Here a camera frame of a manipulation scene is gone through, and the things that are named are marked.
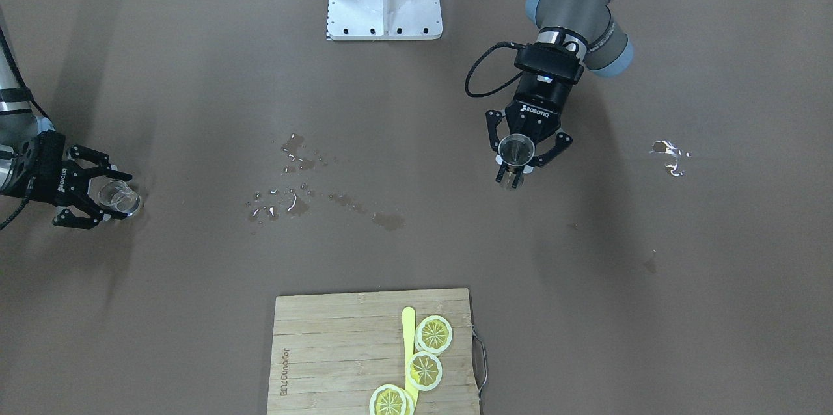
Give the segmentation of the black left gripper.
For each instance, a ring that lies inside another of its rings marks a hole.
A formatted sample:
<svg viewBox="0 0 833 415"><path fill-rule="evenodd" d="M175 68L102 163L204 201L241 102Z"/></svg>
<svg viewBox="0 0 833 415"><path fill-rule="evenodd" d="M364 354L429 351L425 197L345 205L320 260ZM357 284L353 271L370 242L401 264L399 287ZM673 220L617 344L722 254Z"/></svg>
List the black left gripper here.
<svg viewBox="0 0 833 415"><path fill-rule="evenodd" d="M503 111L491 109L485 113L489 144L500 158L496 178L499 183L513 183L515 178L515 169L506 164L498 150L500 142L513 133L541 142L526 164L529 168L544 168L570 148L573 137L559 130L560 116L571 89L584 71L575 51L556 44L523 45L514 65L521 69L521 78L506 107L508 133L498 135L498 127L505 119Z"/></svg>

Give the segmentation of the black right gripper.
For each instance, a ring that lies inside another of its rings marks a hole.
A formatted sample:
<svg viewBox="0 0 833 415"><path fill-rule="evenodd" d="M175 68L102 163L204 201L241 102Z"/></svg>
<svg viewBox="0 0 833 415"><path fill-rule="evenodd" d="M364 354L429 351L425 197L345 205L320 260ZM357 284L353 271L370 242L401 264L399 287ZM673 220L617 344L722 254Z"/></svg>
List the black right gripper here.
<svg viewBox="0 0 833 415"><path fill-rule="evenodd" d="M95 204L78 191L79 179L108 178L133 180L119 171L109 155L87 146L71 145L66 151L66 136L58 131L42 131L19 145L23 158L24 189L33 178L30 199L56 204L54 226L89 230L112 217L112 211Z"/></svg>

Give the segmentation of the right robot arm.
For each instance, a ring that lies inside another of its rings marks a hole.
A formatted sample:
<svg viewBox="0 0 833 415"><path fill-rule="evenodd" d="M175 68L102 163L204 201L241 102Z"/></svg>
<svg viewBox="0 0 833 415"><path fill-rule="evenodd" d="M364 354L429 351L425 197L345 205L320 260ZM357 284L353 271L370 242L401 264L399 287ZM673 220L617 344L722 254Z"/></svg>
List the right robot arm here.
<svg viewBox="0 0 833 415"><path fill-rule="evenodd" d="M1 193L21 200L6 228L30 202L56 208L55 226L92 229L134 216L143 200L133 175L105 152L66 143L27 86L5 34L1 35Z"/></svg>

